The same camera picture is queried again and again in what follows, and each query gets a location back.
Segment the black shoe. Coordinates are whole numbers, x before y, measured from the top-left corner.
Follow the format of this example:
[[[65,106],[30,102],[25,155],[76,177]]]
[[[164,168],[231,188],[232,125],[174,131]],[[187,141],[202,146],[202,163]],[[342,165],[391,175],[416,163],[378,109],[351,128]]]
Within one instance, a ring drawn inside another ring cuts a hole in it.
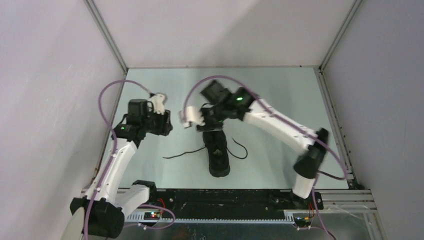
[[[209,173],[215,178],[227,176],[231,168],[225,133],[222,130],[205,131],[202,139],[207,149]]]

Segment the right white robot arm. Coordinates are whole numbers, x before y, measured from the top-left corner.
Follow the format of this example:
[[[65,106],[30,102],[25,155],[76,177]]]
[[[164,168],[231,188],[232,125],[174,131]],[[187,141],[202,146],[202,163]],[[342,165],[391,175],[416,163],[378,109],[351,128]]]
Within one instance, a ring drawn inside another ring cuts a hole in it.
[[[313,131],[301,127],[283,114],[273,112],[258,95],[242,86],[231,92],[213,80],[200,93],[210,104],[210,107],[200,108],[200,123],[196,126],[207,149],[210,174],[216,178],[229,174],[230,151],[223,123],[227,119],[240,120],[270,133],[299,153],[293,165],[296,177],[290,201],[297,209],[308,206],[316,176],[327,154],[329,132],[325,128]]]

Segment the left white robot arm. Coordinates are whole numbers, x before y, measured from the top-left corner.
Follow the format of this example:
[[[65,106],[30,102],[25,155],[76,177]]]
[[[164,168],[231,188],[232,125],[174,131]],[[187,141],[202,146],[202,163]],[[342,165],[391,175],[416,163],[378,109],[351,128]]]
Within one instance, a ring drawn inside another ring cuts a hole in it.
[[[167,136],[173,129],[171,112],[165,109],[166,100],[165,94],[153,93],[149,99],[129,101],[127,113],[112,131],[109,159],[101,164],[84,195],[71,201],[72,218],[63,240],[81,240],[85,235],[115,239],[124,229],[127,217],[139,206],[156,206],[158,194],[153,181],[136,180],[123,194],[118,190],[146,134]]]

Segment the left circuit board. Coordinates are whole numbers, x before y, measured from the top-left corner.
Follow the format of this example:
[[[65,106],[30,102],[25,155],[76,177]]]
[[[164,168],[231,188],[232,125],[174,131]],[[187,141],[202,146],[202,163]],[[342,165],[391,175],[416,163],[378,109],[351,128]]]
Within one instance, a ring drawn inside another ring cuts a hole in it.
[[[143,215],[144,221],[153,221],[160,220],[162,214],[160,212],[146,211]]]

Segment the circuit board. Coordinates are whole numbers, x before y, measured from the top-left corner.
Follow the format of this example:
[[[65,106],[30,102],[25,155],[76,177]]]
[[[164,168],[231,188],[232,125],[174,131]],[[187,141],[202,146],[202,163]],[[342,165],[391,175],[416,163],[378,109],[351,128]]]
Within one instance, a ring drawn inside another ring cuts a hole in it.
[[[294,226],[296,228],[309,228],[312,224],[311,217],[297,217],[294,219]]]
[[[153,221],[160,220],[162,214],[160,212],[146,211],[143,215],[144,221]]]

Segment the right circuit board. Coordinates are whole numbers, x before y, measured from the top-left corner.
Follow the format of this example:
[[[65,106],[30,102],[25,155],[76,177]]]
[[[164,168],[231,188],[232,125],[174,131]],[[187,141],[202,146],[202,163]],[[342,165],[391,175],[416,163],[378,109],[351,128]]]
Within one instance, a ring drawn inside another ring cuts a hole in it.
[[[296,228],[309,228],[312,224],[311,217],[297,217],[294,219],[294,226]]]

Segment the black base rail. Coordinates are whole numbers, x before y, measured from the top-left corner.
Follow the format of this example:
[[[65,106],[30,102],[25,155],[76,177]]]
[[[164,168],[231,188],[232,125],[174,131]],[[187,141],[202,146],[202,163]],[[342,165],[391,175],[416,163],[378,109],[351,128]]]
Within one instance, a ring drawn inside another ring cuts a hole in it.
[[[180,221],[278,221],[288,220],[288,211],[324,208],[319,192],[303,199],[280,189],[158,189],[147,203],[171,210]]]

